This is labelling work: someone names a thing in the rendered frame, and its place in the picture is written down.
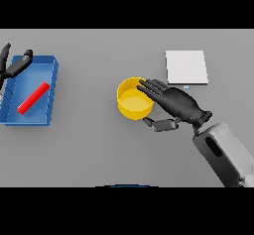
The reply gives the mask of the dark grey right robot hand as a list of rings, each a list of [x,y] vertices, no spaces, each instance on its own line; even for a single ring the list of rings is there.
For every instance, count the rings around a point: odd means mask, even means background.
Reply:
[[[210,111],[202,110],[190,95],[178,88],[169,87],[158,79],[140,80],[140,83],[136,88],[172,116],[172,119],[160,121],[145,117],[143,121],[155,132],[177,130],[179,124],[185,122],[191,124],[197,134],[198,129],[212,116]]]

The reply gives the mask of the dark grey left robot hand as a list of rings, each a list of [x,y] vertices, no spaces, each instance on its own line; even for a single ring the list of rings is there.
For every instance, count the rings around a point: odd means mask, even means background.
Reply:
[[[21,58],[13,62],[9,67],[6,67],[10,48],[11,45],[7,43],[0,52],[0,89],[5,79],[14,78],[25,70],[33,61],[33,51],[26,50]]]

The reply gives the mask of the red beaker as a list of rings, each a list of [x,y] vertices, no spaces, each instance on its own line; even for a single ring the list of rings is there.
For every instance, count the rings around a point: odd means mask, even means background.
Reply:
[[[17,108],[17,112],[24,115],[48,90],[50,85],[43,81]]]

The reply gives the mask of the pale square measuring scale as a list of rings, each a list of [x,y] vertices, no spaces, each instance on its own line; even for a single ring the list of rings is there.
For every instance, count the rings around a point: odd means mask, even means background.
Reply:
[[[168,85],[208,85],[203,51],[165,51]]]

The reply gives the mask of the yellow bowl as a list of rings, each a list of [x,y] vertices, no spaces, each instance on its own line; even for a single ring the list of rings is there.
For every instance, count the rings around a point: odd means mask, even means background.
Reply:
[[[141,120],[153,109],[154,101],[137,89],[140,80],[140,76],[126,78],[117,88],[117,107],[130,120]]]

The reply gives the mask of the blue tray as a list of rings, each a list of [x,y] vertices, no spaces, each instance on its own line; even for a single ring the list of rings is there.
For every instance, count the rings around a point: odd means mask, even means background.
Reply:
[[[56,81],[59,64],[55,56],[33,56],[33,62],[15,78],[6,80],[0,103],[0,124],[6,126],[49,126],[52,120]],[[18,106],[32,94],[42,82],[50,88],[24,115]]]

